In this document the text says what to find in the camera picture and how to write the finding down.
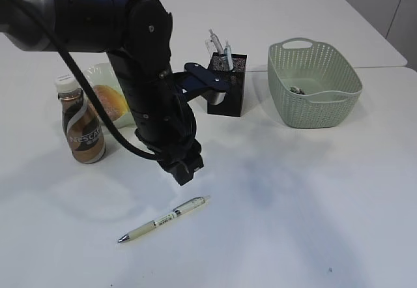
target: bottle cap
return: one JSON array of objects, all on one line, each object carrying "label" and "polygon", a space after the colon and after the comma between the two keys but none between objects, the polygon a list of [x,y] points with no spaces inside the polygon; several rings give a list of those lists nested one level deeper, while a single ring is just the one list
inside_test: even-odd
[{"label": "bottle cap", "polygon": [[78,82],[74,76],[64,75],[60,76],[55,80],[55,86],[57,87],[58,93],[71,93],[79,89]]}]

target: black mesh pen holder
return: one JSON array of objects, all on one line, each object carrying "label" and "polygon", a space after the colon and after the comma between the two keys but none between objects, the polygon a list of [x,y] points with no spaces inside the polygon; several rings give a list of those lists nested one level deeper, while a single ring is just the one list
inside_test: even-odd
[{"label": "black mesh pen holder", "polygon": [[247,55],[232,55],[234,69],[224,71],[225,66],[218,53],[214,53],[208,69],[230,85],[229,91],[221,104],[213,106],[207,104],[207,113],[226,115],[229,117],[240,117],[242,115],[243,93],[245,85],[245,70]]}]

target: coffee bottle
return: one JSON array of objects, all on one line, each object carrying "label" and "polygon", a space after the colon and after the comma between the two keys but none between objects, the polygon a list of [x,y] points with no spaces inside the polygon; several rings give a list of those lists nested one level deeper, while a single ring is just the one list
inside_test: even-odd
[{"label": "coffee bottle", "polygon": [[106,151],[97,116],[72,76],[55,81],[58,99],[63,106],[63,130],[74,158],[84,164],[99,161]]}]

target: white table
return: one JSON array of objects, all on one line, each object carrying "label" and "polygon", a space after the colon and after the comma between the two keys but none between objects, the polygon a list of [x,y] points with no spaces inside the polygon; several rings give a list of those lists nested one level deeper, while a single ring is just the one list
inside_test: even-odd
[{"label": "white table", "polygon": [[[104,160],[78,164],[51,83],[64,66],[25,63],[25,70],[2,69],[0,81],[2,287],[417,282],[414,71],[359,70],[358,104],[342,124],[324,130],[285,126],[264,72],[247,75],[240,119],[208,116],[195,100],[205,167],[180,187],[109,136]],[[123,133],[133,141],[133,131]],[[208,194],[202,209],[116,244],[128,230]]]},{"label": "white table", "polygon": [[[407,63],[345,0],[161,2],[173,14],[171,64],[175,72],[183,71],[187,62],[209,64],[210,57],[204,41],[209,38],[210,28],[222,42],[228,38],[235,53],[248,55],[248,72],[266,70],[269,45],[301,36],[335,46],[355,68],[405,66]],[[0,35],[0,48],[17,61],[26,63],[34,59],[32,53],[28,56],[16,51],[3,35]],[[50,63],[50,59],[57,60],[55,56],[43,53],[36,57],[34,63]],[[83,59],[78,59],[85,68],[107,61],[103,53],[83,55]]]}]

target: basket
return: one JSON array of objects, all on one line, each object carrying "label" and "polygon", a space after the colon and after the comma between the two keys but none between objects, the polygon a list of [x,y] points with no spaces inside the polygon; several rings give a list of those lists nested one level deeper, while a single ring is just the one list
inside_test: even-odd
[{"label": "basket", "polygon": [[[284,48],[300,41],[311,46]],[[268,82],[278,113],[294,128],[337,126],[362,92],[358,75],[337,49],[306,38],[292,38],[269,48]],[[293,93],[291,87],[305,94]]]}]

